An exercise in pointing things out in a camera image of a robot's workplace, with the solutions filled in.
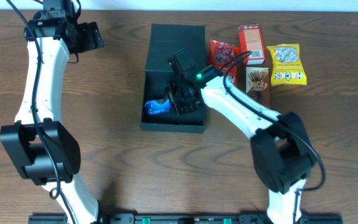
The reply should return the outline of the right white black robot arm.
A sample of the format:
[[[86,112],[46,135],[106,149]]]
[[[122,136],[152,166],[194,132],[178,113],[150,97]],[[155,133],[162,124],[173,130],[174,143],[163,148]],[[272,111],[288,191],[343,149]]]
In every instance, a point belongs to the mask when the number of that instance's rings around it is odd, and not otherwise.
[[[202,67],[187,49],[173,54],[168,63],[175,79],[166,93],[177,115],[212,108],[250,140],[254,169],[269,190],[267,216],[272,223],[298,223],[300,199],[306,180],[320,156],[313,149],[300,117],[280,114],[251,99],[213,65]]]

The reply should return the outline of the red cardboard snack box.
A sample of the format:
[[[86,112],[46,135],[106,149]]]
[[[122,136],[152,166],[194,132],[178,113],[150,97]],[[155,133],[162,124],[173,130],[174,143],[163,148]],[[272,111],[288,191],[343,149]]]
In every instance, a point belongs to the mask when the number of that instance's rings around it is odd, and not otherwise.
[[[238,27],[239,42],[242,52],[250,52],[244,59],[246,65],[260,65],[267,61],[261,28],[258,24]]]

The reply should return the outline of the red Hacks candy bag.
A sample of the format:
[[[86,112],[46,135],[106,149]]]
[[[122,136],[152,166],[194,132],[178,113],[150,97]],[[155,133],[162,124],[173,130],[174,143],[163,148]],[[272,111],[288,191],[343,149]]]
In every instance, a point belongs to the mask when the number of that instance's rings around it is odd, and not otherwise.
[[[224,42],[218,42],[216,40],[211,40],[209,42],[209,46],[209,64],[215,66],[218,69],[225,65],[225,67],[221,70],[223,74],[225,74],[230,66],[234,63],[232,60],[241,52],[240,47]]]

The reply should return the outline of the black gift box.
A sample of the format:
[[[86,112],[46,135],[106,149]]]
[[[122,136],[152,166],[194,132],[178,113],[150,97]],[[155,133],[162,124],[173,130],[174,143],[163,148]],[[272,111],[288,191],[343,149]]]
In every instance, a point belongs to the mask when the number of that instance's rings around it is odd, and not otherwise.
[[[152,24],[149,51],[147,54],[142,104],[165,98],[168,83],[176,78],[168,59],[181,49],[187,49],[186,59],[193,59],[205,68],[207,63],[205,26]],[[140,128],[143,131],[178,133],[203,133],[205,131],[204,105],[200,109],[177,115],[172,112],[149,114],[142,108]]]

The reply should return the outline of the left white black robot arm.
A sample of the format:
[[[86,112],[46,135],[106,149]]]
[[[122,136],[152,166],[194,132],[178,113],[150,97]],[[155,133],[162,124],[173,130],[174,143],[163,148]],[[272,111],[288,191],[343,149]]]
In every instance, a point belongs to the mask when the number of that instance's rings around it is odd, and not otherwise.
[[[80,147],[61,111],[70,57],[104,43],[95,22],[78,22],[78,0],[43,0],[42,6],[24,22],[29,54],[24,96],[14,123],[1,127],[0,140],[19,175],[60,204],[65,223],[108,223],[80,175]]]

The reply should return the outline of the blue Oreo cookie pack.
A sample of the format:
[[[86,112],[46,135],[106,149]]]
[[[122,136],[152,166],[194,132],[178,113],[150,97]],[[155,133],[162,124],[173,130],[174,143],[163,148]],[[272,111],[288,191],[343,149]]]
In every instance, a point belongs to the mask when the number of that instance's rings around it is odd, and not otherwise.
[[[168,113],[171,109],[170,101],[168,98],[163,98],[159,100],[149,100],[144,105],[147,113],[150,115]]]

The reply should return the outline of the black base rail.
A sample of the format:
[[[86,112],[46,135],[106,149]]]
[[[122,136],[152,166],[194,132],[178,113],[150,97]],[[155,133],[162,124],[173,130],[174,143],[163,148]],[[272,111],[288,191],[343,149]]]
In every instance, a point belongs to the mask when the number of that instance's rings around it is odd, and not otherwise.
[[[343,224],[340,215],[302,214],[299,224]],[[272,221],[264,213],[240,215],[134,215],[115,213],[102,215],[94,223],[108,224],[269,224]]]

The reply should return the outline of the yellow Hacks candy bag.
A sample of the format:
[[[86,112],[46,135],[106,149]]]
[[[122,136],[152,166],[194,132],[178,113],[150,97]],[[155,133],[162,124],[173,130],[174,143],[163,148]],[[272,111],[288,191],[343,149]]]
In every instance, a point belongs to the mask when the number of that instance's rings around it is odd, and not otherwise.
[[[300,60],[299,44],[268,46],[272,57],[270,83],[276,85],[307,85],[307,76]]]

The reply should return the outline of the brown Pocky box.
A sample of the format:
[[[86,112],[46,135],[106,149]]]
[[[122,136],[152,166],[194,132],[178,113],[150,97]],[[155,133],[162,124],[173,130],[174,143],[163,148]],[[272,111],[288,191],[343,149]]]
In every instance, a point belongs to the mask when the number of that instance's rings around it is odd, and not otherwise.
[[[269,69],[246,67],[246,94],[260,105],[270,108]]]

